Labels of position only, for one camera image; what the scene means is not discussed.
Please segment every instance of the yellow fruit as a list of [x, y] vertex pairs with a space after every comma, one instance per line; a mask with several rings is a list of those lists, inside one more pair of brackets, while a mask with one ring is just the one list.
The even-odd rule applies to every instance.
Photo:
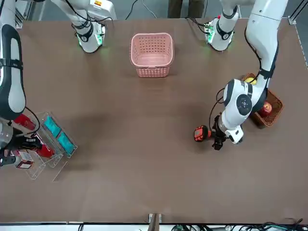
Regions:
[[251, 83], [252, 85], [255, 85], [255, 84], [257, 84], [257, 81], [256, 80], [254, 80], [254, 78], [252, 78], [252, 77], [249, 77], [249, 78], [247, 78], [247, 79], [245, 79], [245, 82], [246, 83]]

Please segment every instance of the gray floor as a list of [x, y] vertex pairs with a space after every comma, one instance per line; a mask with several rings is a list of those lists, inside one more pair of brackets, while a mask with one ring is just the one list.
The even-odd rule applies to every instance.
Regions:
[[[119, 20], [124, 20], [128, 15], [134, 0], [111, 0], [115, 6], [115, 12]], [[156, 14], [158, 18], [167, 18], [168, 0], [143, 0], [144, 3]], [[299, 5], [301, 0], [289, 0], [284, 13], [287, 17]], [[241, 15], [243, 18], [249, 17], [252, 6], [241, 6]], [[188, 0], [183, 0], [181, 16], [185, 17], [188, 11]], [[216, 17], [221, 13], [221, 4], [219, 0], [208, 0], [206, 16]], [[129, 17], [131, 19], [153, 18], [141, 3], [136, 2], [133, 12]], [[50, 0], [42, 3], [36, 3], [32, 9], [30, 19], [34, 21], [62, 21], [68, 20], [67, 16]], [[297, 30], [302, 43], [303, 51], [308, 55], [308, 6], [302, 11], [296, 20]]]

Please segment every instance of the plastic basket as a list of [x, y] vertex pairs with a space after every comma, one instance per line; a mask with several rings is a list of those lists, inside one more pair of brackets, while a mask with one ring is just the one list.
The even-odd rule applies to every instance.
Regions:
[[[247, 74], [242, 80], [245, 81], [245, 79], [249, 77], [255, 78], [256, 76], [250, 73]], [[266, 128], [273, 125], [283, 109], [282, 101], [278, 99], [277, 96], [273, 94], [273, 92], [271, 92], [270, 90], [268, 90], [266, 101], [268, 101], [272, 106], [272, 112], [270, 113], [269, 116], [261, 117], [258, 112], [250, 114], [250, 118], [260, 128]]]
[[131, 39], [130, 61], [139, 77], [166, 77], [173, 59], [173, 40], [168, 33], [136, 34]]

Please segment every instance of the wooden tray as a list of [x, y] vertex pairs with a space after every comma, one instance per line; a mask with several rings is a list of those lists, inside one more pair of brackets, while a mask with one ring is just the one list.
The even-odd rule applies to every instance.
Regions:
[[[245, 81], [245, 79], [249, 77], [255, 78], [256, 76], [254, 74], [249, 73], [242, 78], [242, 81]], [[272, 126], [279, 117], [280, 112], [283, 109], [282, 101], [270, 90], [268, 90], [268, 96], [266, 98], [266, 101], [268, 101], [272, 106], [272, 112], [269, 116], [261, 117], [258, 112], [250, 114], [250, 118], [260, 128], [267, 128], [269, 126]]]

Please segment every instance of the clear acrylic box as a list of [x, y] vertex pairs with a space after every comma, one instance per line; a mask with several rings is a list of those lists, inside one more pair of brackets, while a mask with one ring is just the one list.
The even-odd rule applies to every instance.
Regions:
[[[28, 113], [26, 115], [31, 119], [33, 123], [37, 123], [33, 115], [30, 115]], [[65, 130], [60, 126], [60, 123], [57, 121], [57, 119], [52, 113], [50, 112], [37, 113], [36, 116], [40, 121], [40, 128], [36, 132], [36, 134], [39, 136], [39, 138], [45, 145], [53, 149], [54, 154], [51, 158], [47, 158], [40, 156], [35, 151], [27, 150], [28, 153], [31, 155], [31, 158], [33, 159], [34, 163], [29, 169], [25, 169], [25, 171], [32, 180], [35, 180], [39, 176], [39, 174], [45, 169], [46, 166], [49, 166], [51, 168], [55, 168], [57, 166], [57, 169], [59, 169], [59, 171], [55, 169], [56, 170], [55, 172], [57, 172], [53, 180], [55, 181], [55, 179], [62, 171], [63, 167], [67, 164], [67, 159], [62, 160], [63, 157], [66, 156], [67, 158], [71, 158], [78, 146], [73, 141], [73, 139], [70, 136], [68, 136]], [[53, 122], [60, 128], [60, 132], [57, 136], [54, 136], [45, 125], [45, 121], [47, 120], [48, 117], [52, 118]], [[65, 151], [65, 148], [58, 141], [58, 138], [62, 133], [65, 134], [67, 139], [72, 144], [72, 152], [70, 153], [67, 153]]]

